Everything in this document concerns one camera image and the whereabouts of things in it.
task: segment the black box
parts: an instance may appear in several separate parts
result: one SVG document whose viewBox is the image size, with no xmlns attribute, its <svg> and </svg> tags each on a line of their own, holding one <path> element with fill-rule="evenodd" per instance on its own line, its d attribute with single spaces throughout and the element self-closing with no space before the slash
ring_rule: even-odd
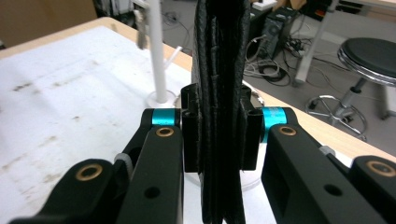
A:
<svg viewBox="0 0 396 224">
<path fill-rule="evenodd" d="M 258 55 L 260 58 L 274 59 L 283 49 L 297 16 L 298 11 L 290 7 L 280 7 L 267 16 L 262 29 L 262 35 L 265 35 L 265 38 L 260 43 Z"/>
</svg>

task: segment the black cloth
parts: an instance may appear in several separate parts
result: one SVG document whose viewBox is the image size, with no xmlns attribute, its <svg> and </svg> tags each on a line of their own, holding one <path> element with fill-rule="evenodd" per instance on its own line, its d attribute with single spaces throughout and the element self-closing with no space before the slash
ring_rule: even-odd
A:
<svg viewBox="0 0 396 224">
<path fill-rule="evenodd" d="M 192 82 L 198 83 L 204 223 L 245 223 L 234 141 L 245 66 L 248 0 L 198 0 Z"/>
</svg>

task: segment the dirty white surface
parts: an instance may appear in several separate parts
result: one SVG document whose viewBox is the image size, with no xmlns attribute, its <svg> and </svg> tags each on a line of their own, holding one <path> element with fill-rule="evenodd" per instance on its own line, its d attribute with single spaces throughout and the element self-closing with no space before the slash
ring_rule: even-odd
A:
<svg viewBox="0 0 396 224">
<path fill-rule="evenodd" d="M 165 74 L 176 95 L 191 83 L 174 64 Z M 37 213 L 79 161 L 113 161 L 153 91 L 149 51 L 105 27 L 0 60 L 0 223 Z M 257 171 L 241 173 L 247 223 L 276 223 L 256 182 L 265 146 Z M 195 180 L 185 177 L 185 223 L 202 223 Z"/>
</svg>

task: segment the table surface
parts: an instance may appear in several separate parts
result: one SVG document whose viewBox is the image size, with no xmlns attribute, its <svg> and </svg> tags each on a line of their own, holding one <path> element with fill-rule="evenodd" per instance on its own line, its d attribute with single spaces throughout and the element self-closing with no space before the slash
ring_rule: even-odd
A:
<svg viewBox="0 0 396 224">
<path fill-rule="evenodd" d="M 39 39 L 18 45 L 16 47 L 13 47 L 10 49 L 0 50 L 0 60 L 9 59 L 12 56 L 19 55 L 19 54 L 27 52 L 29 50 L 38 49 L 42 46 L 47 45 L 48 43 L 53 43 L 58 40 L 63 40 L 70 36 L 73 36 L 73 35 L 82 34 L 82 33 L 89 31 L 93 28 L 97 28 L 97 27 L 101 27 L 101 26 L 107 27 L 108 29 L 116 32 L 117 34 L 122 35 L 123 37 L 126 37 L 128 40 L 131 40 L 133 42 L 135 42 L 135 40 L 136 40 L 136 30 L 134 30 L 134 29 L 118 22 L 118 21 L 115 21 L 113 19 L 102 18 L 102 19 L 98 19 L 95 21 L 90 21 L 90 22 L 81 24 L 79 26 L 61 31 L 59 33 L 55 33 L 53 35 L 41 37 Z M 169 46 L 165 46 L 165 45 L 163 46 L 163 49 L 164 49 L 164 57 L 165 58 L 168 58 L 174 51 L 173 48 L 171 48 Z M 175 58 L 174 63 L 177 64 L 178 66 L 180 66 L 181 68 L 184 68 L 187 71 L 191 70 L 191 56 L 189 56 L 189 55 L 186 55 L 184 53 L 179 53 L 178 56 Z M 264 99 L 266 106 L 287 106 L 287 107 L 293 108 L 292 106 L 287 105 L 287 104 L 277 100 L 275 97 L 273 97 L 269 94 L 266 94 L 263 91 L 259 91 L 259 94 Z M 391 155 L 387 154 L 386 152 L 384 152 L 378 148 L 372 147 L 372 146 L 362 142 L 361 140 L 359 140 L 349 134 L 343 133 L 343 132 L 335 129 L 334 127 L 332 127 L 318 119 L 315 119 L 296 108 L 293 108 L 293 109 L 298 117 L 300 124 L 314 138 L 316 138 L 323 145 L 327 145 L 327 146 L 335 149 L 337 152 L 340 152 L 341 154 L 346 155 L 349 158 L 355 158 L 360 155 L 376 155 L 376 156 L 383 157 L 383 158 L 386 158 L 391 161 L 396 161 L 396 158 L 392 157 Z M 78 117 L 78 116 L 75 116 L 71 119 L 75 122 L 83 122 L 84 121 L 83 117 Z M 114 132 L 115 132 L 118 129 L 117 128 L 118 125 L 119 124 L 117 124 L 116 122 L 113 122 L 110 126 L 114 126 L 113 127 L 114 129 L 112 129 L 112 130 L 114 130 Z M 6 126 L 5 124 L 0 124 L 0 131 L 6 130 L 7 127 L 5 127 L 5 126 Z M 50 136 L 48 139 L 46 139 L 42 143 L 42 145 L 39 145 L 39 147 L 56 146 L 57 140 L 60 140 L 59 137 L 57 139 L 56 136 Z M 6 151 L 4 148 L 0 148 L 0 152 L 2 155 L 7 155 L 8 153 L 12 154 L 11 151 Z M 14 158 L 14 160 L 12 162 L 10 162 L 8 164 L 2 164 L 3 166 L 1 167 L 0 175 L 7 175 L 7 171 L 10 169 L 11 166 L 15 165 L 18 162 L 21 163 L 21 156 L 29 157 L 29 155 L 30 154 L 20 155 L 16 159 Z M 29 176 L 25 176 L 26 177 L 25 178 L 25 177 L 23 177 L 23 174 L 18 174 L 18 175 L 20 175 L 19 177 L 21 178 L 18 180 L 21 180 L 24 182 L 29 181 Z M 47 182 L 52 181 L 51 183 L 53 186 L 53 184 L 56 183 L 56 181 L 53 181 L 53 180 L 58 180 L 61 177 L 61 175 L 45 175 L 44 177 Z M 7 188 L 7 186 L 1 186 L 1 184 L 0 184 L 0 188 L 2 190 Z M 1 198 L 3 196 L 4 195 L 0 194 L 0 201 L 4 201 L 4 199 Z M 256 198 L 256 196 L 253 194 L 251 195 L 251 197 L 253 199 Z"/>
</svg>

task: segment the white pole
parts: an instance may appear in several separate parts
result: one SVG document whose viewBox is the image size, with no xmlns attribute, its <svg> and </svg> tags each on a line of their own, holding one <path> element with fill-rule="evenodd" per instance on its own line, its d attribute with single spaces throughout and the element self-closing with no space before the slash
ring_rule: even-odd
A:
<svg viewBox="0 0 396 224">
<path fill-rule="evenodd" d="M 148 0 L 148 35 L 155 92 L 157 103 L 165 104 L 167 102 L 167 92 L 163 69 L 163 27 L 160 7 L 160 0 Z"/>
<path fill-rule="evenodd" d="M 328 7 L 326 15 L 324 16 L 323 21 L 321 22 L 321 25 L 317 30 L 317 34 L 315 35 L 315 38 L 312 41 L 312 44 L 309 47 L 308 52 L 305 54 L 305 56 L 300 62 L 300 66 L 297 70 L 297 74 L 293 82 L 294 86 L 305 83 L 306 78 L 308 76 L 309 68 L 311 66 L 312 58 L 314 57 L 315 48 L 323 35 L 324 29 L 331 20 L 332 15 L 334 14 L 334 11 L 338 5 L 338 2 L 339 0 L 332 0 L 332 4 Z"/>
<path fill-rule="evenodd" d="M 166 70 L 169 65 L 171 65 L 171 63 L 173 62 L 173 60 L 176 58 L 176 56 L 178 55 L 178 53 L 182 50 L 183 48 L 181 46 L 177 46 L 177 48 L 175 49 L 175 51 L 172 53 L 172 55 L 168 58 L 168 60 L 166 60 L 166 62 L 163 64 L 163 68 Z"/>
</svg>

